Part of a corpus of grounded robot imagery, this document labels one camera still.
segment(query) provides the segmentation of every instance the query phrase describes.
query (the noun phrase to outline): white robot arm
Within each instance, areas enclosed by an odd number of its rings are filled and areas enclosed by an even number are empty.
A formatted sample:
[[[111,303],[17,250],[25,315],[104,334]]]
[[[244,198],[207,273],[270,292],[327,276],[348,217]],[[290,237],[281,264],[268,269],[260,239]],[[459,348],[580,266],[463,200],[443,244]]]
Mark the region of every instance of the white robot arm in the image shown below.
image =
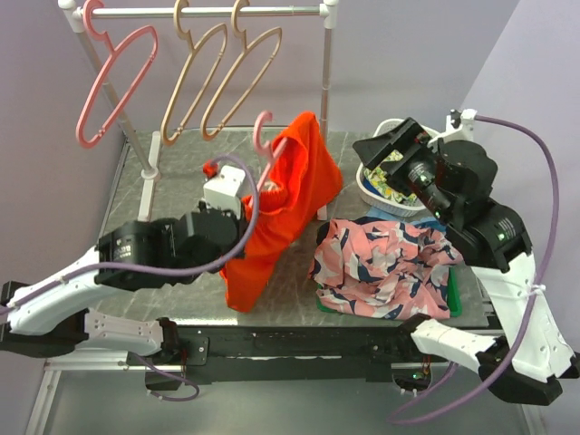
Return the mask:
[[[247,193],[246,173],[224,166],[215,175],[204,185],[199,211],[180,219],[128,222],[39,283],[6,283],[0,294],[0,318],[7,316],[0,325],[0,350],[49,358],[83,347],[103,348],[156,355],[157,363],[178,353],[177,326],[170,319],[137,322],[88,307],[141,288],[190,283],[201,271],[188,275],[155,272],[196,267],[217,272],[220,267],[212,270],[204,265],[225,263],[222,256],[234,246],[240,245],[241,251],[248,230],[240,201]],[[119,264],[124,268],[111,267]]]
[[[476,111],[452,111],[445,132],[431,137],[409,118],[381,136],[353,147],[363,165],[381,165],[386,181],[415,193],[447,226],[447,239],[483,284],[504,336],[482,336],[417,314],[401,326],[412,346],[476,372],[484,380],[514,346],[535,296],[528,328],[509,367],[490,386],[504,401],[547,405],[561,392],[557,378],[578,378],[578,355],[558,331],[542,285],[534,285],[536,263],[520,216],[489,197],[497,164],[473,142]],[[384,162],[394,150],[402,158]]]

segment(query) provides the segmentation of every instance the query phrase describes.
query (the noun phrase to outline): marble pattern surface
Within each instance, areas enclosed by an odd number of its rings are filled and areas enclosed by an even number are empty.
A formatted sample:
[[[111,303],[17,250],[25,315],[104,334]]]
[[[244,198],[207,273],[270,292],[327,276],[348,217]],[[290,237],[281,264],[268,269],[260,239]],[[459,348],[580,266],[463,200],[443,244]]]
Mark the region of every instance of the marble pattern surface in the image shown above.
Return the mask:
[[[273,139],[277,130],[265,130],[265,138]],[[140,140],[149,146],[150,134],[140,133]],[[343,173],[343,190],[328,205],[329,218],[359,218],[369,209],[359,197],[355,182],[359,160],[353,151],[355,140],[368,134],[331,132],[328,150]],[[194,209],[202,196],[204,162],[218,154],[235,153],[258,175],[264,166],[251,144],[251,131],[224,130],[213,141],[205,142],[197,130],[185,131],[172,147],[163,148],[152,218],[179,218]],[[124,162],[119,186],[115,192],[106,231],[137,217],[142,180],[140,164],[130,150]],[[348,314],[328,314],[316,308],[315,282],[306,278],[315,249],[315,234],[320,222],[313,221],[295,243],[282,255],[268,286],[249,314],[227,307],[225,285],[219,275],[204,274],[191,285],[165,286],[159,290],[143,289],[100,302],[99,311],[135,320],[149,321],[168,316],[179,324],[247,325],[247,326],[384,326],[400,322],[368,319]],[[458,273],[463,315],[446,321],[449,325],[485,327],[482,295],[478,281],[464,267]]]

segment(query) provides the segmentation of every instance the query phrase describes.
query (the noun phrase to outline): clothing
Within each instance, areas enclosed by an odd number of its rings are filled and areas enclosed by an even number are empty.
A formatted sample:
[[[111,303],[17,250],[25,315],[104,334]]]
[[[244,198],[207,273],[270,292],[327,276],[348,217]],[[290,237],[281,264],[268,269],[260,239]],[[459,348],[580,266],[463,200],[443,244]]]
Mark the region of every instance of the clothing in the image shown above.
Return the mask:
[[[277,188],[260,192],[260,216],[245,249],[245,258],[228,261],[221,271],[230,308],[248,312],[254,306],[277,259],[296,241],[316,210],[341,190],[343,176],[324,146],[311,112],[300,114],[273,142],[288,138],[285,150],[270,172]],[[249,218],[254,210],[242,202]]]
[[[379,218],[382,220],[401,221],[401,217],[394,216],[391,213],[387,213],[386,211],[383,211],[377,207],[371,207],[367,212],[366,216],[369,218]],[[445,233],[445,231],[447,230],[447,228],[433,216],[422,217],[421,219],[412,220],[411,222],[408,223],[417,228],[437,229],[441,233]]]
[[[347,314],[447,319],[450,265],[461,254],[437,230],[362,217],[333,219],[318,231],[309,277],[322,305]]]
[[[383,161],[397,161],[400,159],[402,159],[402,154],[395,150]],[[417,200],[417,196],[414,193],[411,193],[406,197],[394,188],[391,188],[386,182],[386,173],[381,169],[381,166],[377,166],[373,170],[365,168],[362,174],[365,178],[364,181],[366,181],[366,183],[363,182],[362,184],[370,190],[371,193],[376,192],[380,197],[405,205],[413,205]]]

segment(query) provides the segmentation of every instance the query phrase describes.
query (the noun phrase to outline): red garment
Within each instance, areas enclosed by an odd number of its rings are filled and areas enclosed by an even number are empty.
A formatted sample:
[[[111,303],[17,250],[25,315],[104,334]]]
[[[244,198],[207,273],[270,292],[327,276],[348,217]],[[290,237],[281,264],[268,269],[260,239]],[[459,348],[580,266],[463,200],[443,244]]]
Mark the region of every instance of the red garment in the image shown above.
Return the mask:
[[[227,306],[241,312],[252,309],[282,251],[343,186],[343,176],[324,146],[313,113],[300,114],[274,139],[274,148],[282,138],[288,142],[270,172],[278,188],[260,192],[260,216],[246,244],[246,256],[228,261],[221,271]],[[247,218],[252,215],[250,198],[242,199]]]

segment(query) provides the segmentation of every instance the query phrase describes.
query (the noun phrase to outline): cable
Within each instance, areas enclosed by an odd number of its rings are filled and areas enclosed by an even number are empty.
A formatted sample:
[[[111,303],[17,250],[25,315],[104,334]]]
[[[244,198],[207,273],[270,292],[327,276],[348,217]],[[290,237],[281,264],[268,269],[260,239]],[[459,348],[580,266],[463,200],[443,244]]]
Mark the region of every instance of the cable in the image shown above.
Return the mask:
[[[550,232],[549,232],[549,236],[548,236],[548,240],[547,240],[546,251],[544,253],[544,257],[542,258],[542,261],[540,262],[540,266],[537,269],[536,279],[534,280],[534,283],[536,285],[539,285],[542,282],[542,279],[544,278],[544,274],[546,273],[548,264],[550,262],[550,258],[552,257],[552,253],[554,252],[554,244],[556,243],[556,230],[557,230],[558,215],[559,215],[559,209],[560,209],[560,188],[558,185],[556,164],[554,163],[554,159],[552,158],[552,154],[550,154],[550,151],[549,151],[546,143],[539,136],[537,136],[537,134],[535,134],[533,131],[527,129],[526,127],[523,127],[519,124],[515,124],[514,122],[503,121],[503,120],[499,120],[496,118],[489,118],[487,116],[481,116],[481,115],[476,115],[475,120],[487,122],[490,124],[497,124],[497,125],[501,125],[504,127],[509,127],[510,129],[521,131],[522,133],[524,133],[527,136],[529,136],[530,138],[532,138],[539,145],[540,149],[544,153],[544,157],[546,158],[547,165],[548,165],[549,170],[550,170],[550,178],[552,181],[552,219],[550,222]],[[450,375],[448,378],[444,379],[445,378],[445,376],[444,376],[435,385],[433,385],[428,390],[424,391],[422,395],[409,401],[405,405],[401,406],[398,410],[394,411],[387,421],[389,423],[399,424],[399,425],[411,425],[411,424],[418,424],[418,423],[423,423],[426,421],[431,421],[431,420],[434,420],[434,419],[440,417],[441,415],[443,415],[449,411],[452,411],[452,410],[458,408],[459,406],[467,403],[468,401],[470,401],[474,397],[478,396],[480,393],[484,392],[487,388],[489,388],[493,384],[493,382],[495,382],[499,378],[499,376],[501,376],[501,374],[511,364],[512,360],[514,359],[514,356],[517,353],[517,350],[519,349],[519,346],[522,344],[522,342],[524,340],[524,336],[526,335],[527,327],[529,326],[529,321],[530,321],[530,318],[532,316],[532,311],[534,309],[534,303],[536,302],[536,298],[537,298],[536,295],[531,295],[528,298],[526,310],[524,311],[524,314],[522,316],[522,323],[519,327],[519,330],[517,331],[517,335],[516,335],[516,339],[514,340],[514,343],[512,344],[509,351],[507,352],[507,355],[505,356],[505,358],[503,359],[501,364],[497,367],[496,370],[493,371],[493,373],[491,373],[489,375],[489,377],[485,381],[483,381],[480,385],[478,385],[472,391],[465,394],[463,397],[456,399],[455,401],[447,404],[446,406],[444,406],[442,408],[439,408],[436,411],[429,412],[428,414],[425,414],[421,417],[417,417],[414,419],[392,420],[392,418],[396,414],[410,408],[411,406],[414,406],[419,400],[424,399],[424,396],[426,396],[430,392],[430,390],[432,390],[435,387],[441,386],[444,382],[446,382],[451,377],[451,375]]]
[[[397,410],[395,410],[392,414],[391,417],[394,417],[396,414],[399,414],[407,409],[409,409],[412,406],[415,406],[419,401],[422,401],[423,399],[425,399],[426,397],[428,397],[430,394],[432,394],[433,392],[435,392],[441,385],[443,385],[445,382],[447,382],[447,380],[453,376],[453,374],[455,374],[455,371],[459,368],[459,364],[452,362],[451,364],[449,364],[447,366],[447,369],[445,370],[445,372],[443,373],[443,376],[441,376],[441,378],[436,381],[435,383],[433,383],[427,390],[423,390],[421,392],[419,392],[417,394],[417,397],[415,397],[413,400],[408,401],[407,403],[405,403],[404,405],[402,405],[400,408],[398,408]]]
[[[158,369],[157,367],[155,367],[153,364],[151,364],[149,361],[147,361],[142,356],[137,355],[136,353],[133,353],[132,355],[135,358],[137,358],[137,360],[141,364],[149,367],[155,373],[160,374],[161,376],[165,376],[166,378],[173,379],[174,381],[183,382],[186,385],[189,385],[190,387],[193,387],[195,389],[195,391],[196,391],[196,392],[194,392],[193,394],[191,394],[190,396],[187,396],[187,397],[168,397],[168,396],[164,396],[162,394],[159,394],[156,391],[151,391],[150,390],[151,396],[157,397],[158,399],[160,399],[162,401],[193,401],[194,399],[196,399],[199,396],[199,386],[196,383],[194,383],[194,382],[190,381],[189,379],[187,379],[185,376],[178,376],[178,375],[173,374],[173,373],[164,372],[163,370]]]
[[[248,168],[246,163],[244,163],[244,161],[242,161],[240,158],[238,158],[236,156],[225,156],[224,155],[224,156],[218,156],[215,159],[213,159],[211,161],[210,165],[213,166],[222,160],[229,160],[233,163],[236,163],[246,173],[246,177],[248,178],[250,189],[252,191],[252,202],[254,204],[254,207],[253,207],[254,212],[252,213],[252,217],[250,218],[250,222],[247,226],[247,230],[244,233],[244,235],[240,238],[240,240],[236,243],[236,245],[229,252],[227,252],[225,255],[223,255],[221,258],[214,260],[211,263],[208,263],[208,264],[203,265],[203,266],[190,267],[187,269],[167,269],[167,268],[162,268],[162,267],[139,266],[139,265],[129,265],[129,264],[123,264],[123,263],[103,262],[103,263],[97,263],[94,265],[80,267],[80,268],[72,271],[71,273],[62,276],[61,280],[66,282],[66,281],[69,281],[77,276],[80,276],[82,274],[86,274],[87,272],[91,272],[91,271],[96,270],[96,269],[130,270],[133,272],[142,272],[142,273],[146,273],[146,274],[155,274],[155,275],[161,275],[161,276],[200,275],[200,274],[203,274],[205,272],[209,272],[209,271],[221,268],[229,260],[236,257],[241,252],[241,250],[244,248],[244,246],[246,245],[249,238],[252,236],[252,234],[254,232],[254,228],[256,228],[257,219],[258,219],[258,215],[259,215],[258,210],[260,207],[260,196],[259,196],[259,193],[257,190],[256,182],[254,181],[254,178],[252,177],[252,173],[250,172],[250,169]],[[55,281],[52,281],[51,283],[43,285],[42,287],[39,287],[37,290],[33,291],[31,294],[20,299],[13,306],[10,306],[10,307],[0,306],[0,316],[8,314],[12,310],[14,310],[17,306],[23,305],[23,304],[31,301],[32,299],[36,298],[38,295],[42,295],[43,293],[45,293],[49,290],[52,290],[56,286],[60,285],[62,283],[62,281],[55,280]],[[196,390],[196,392],[194,394],[192,394],[191,396],[183,397],[183,398],[167,397],[167,396],[163,396],[155,391],[151,391],[150,392],[151,395],[153,395],[161,400],[164,400],[164,401],[191,401],[199,396],[199,387],[194,382],[188,380],[185,376],[181,377],[181,376],[177,376],[173,373],[164,372],[164,371],[158,369],[157,367],[155,367],[153,364],[151,364],[147,360],[145,360],[140,355],[137,355],[137,354],[134,354],[134,355],[142,364],[146,365],[147,367],[152,369],[154,372],[156,372],[162,376],[165,376],[167,378],[173,379],[175,381],[183,382],[186,385],[189,385]]]

